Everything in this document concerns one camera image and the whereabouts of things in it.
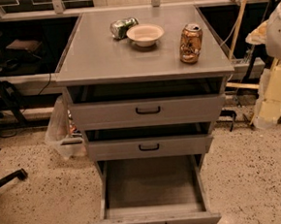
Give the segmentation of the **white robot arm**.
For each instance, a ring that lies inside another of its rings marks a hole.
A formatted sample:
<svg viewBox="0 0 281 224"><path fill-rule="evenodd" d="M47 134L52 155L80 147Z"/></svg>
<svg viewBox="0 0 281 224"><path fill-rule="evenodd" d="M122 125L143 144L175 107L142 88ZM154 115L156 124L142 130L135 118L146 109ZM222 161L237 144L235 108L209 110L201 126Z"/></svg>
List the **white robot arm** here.
<svg viewBox="0 0 281 224"><path fill-rule="evenodd" d="M245 38L248 44L259 46L265 44L265 51L271 57L281 60L281 1L270 14Z"/></svg>

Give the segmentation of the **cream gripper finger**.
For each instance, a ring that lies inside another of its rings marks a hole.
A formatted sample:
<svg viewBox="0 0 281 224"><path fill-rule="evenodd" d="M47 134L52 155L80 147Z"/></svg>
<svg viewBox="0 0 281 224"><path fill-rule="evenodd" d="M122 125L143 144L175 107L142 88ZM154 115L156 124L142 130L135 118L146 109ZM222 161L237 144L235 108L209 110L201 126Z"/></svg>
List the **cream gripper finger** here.
<svg viewBox="0 0 281 224"><path fill-rule="evenodd" d="M245 38L247 44L259 46L266 43L267 21L263 21Z"/></svg>

